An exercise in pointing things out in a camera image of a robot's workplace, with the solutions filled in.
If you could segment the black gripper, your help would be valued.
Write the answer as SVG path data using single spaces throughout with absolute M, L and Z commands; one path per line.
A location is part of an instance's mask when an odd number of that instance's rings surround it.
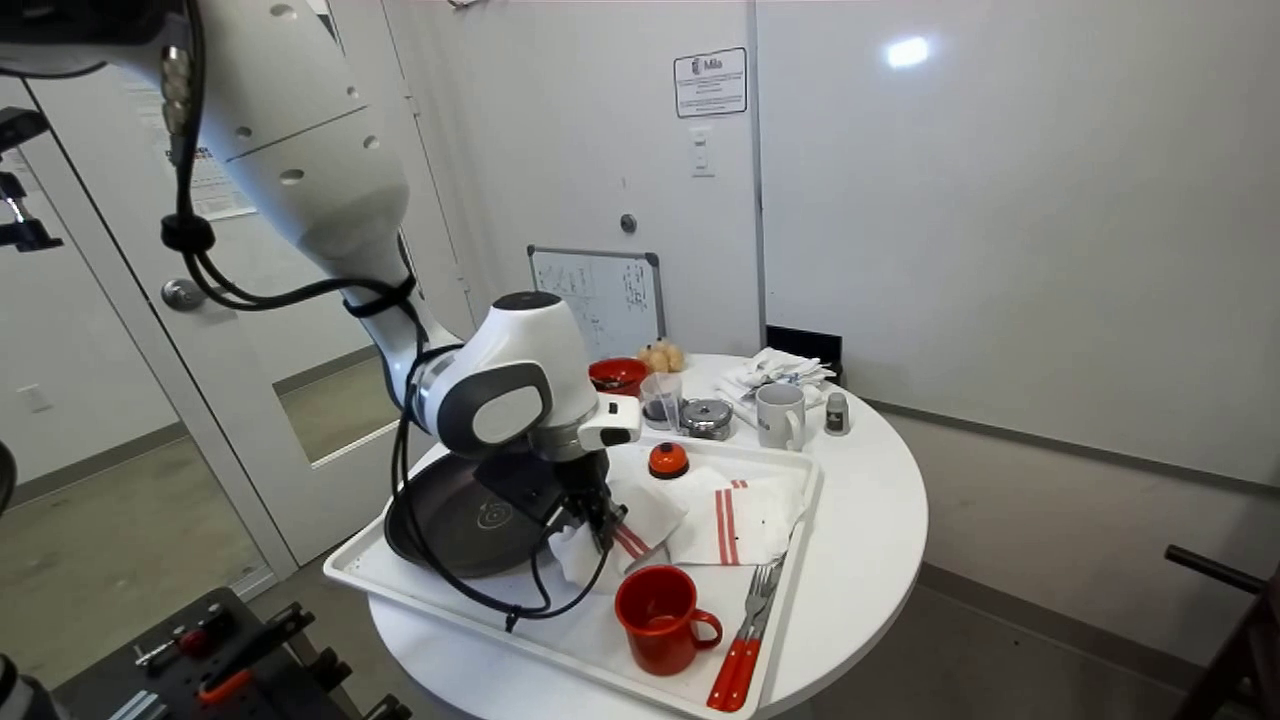
M 620 504 L 609 489 L 609 458 L 588 451 L 579 461 L 544 461 L 536 451 L 517 451 L 504 461 L 504 501 L 541 525 L 584 521 L 598 553 L 612 549 L 620 529 Z

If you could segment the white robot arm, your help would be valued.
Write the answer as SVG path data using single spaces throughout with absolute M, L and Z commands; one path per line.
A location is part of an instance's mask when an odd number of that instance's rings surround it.
M 579 324 L 553 291 L 499 295 L 472 336 L 428 318 L 399 252 L 404 164 L 309 0 L 0 0 L 0 47 L 14 75 L 149 75 L 170 172 L 217 161 L 319 270 L 418 432 L 451 461 L 547 469 L 565 521 L 617 534 L 609 451 L 638 435 L 638 407 L 590 387 Z

